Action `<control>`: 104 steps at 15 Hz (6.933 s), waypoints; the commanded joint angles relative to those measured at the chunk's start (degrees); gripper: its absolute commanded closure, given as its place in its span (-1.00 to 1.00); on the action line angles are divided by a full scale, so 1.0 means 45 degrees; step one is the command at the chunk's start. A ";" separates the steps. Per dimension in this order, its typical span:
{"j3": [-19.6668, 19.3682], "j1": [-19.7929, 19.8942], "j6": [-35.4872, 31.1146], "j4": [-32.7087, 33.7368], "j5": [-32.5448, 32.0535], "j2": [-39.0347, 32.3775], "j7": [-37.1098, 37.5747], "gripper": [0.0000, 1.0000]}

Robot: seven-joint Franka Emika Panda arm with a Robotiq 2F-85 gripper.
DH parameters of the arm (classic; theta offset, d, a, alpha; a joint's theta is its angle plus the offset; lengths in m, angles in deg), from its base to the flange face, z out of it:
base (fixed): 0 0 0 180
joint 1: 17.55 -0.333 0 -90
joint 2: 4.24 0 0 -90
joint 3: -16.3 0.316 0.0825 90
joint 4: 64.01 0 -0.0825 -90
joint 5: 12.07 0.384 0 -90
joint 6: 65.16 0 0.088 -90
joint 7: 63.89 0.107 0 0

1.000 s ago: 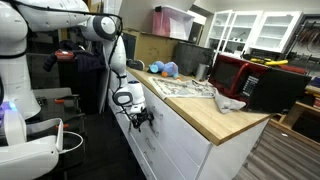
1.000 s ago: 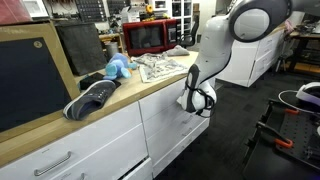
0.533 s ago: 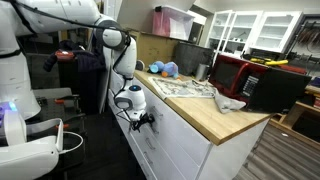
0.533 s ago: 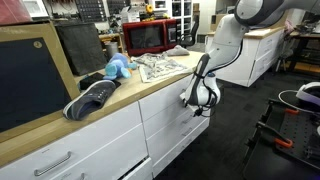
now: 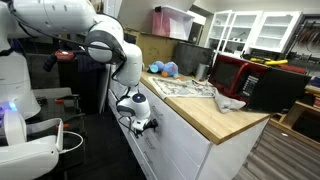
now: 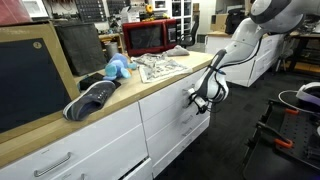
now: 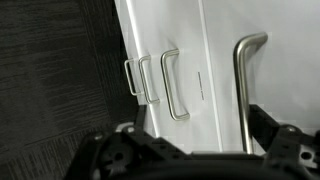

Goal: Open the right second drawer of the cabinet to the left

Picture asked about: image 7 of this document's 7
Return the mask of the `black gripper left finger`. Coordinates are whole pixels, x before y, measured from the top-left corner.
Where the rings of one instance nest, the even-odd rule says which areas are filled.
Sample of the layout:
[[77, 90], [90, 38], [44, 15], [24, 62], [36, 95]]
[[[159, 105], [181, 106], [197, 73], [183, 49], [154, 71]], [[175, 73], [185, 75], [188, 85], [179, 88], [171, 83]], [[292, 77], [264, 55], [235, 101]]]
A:
[[146, 117], [146, 111], [147, 111], [147, 106], [146, 105], [140, 105], [139, 109], [137, 111], [137, 116], [134, 122], [134, 125], [143, 128], [144, 127], [144, 122], [145, 122], [145, 117]]

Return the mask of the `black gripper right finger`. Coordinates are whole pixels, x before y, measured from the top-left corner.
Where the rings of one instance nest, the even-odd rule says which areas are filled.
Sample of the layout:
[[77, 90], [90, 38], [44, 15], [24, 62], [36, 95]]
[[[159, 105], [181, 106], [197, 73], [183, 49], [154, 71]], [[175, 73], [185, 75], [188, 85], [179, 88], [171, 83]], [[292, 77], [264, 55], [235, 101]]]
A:
[[270, 147], [280, 125], [256, 104], [249, 105], [249, 130], [261, 147]]

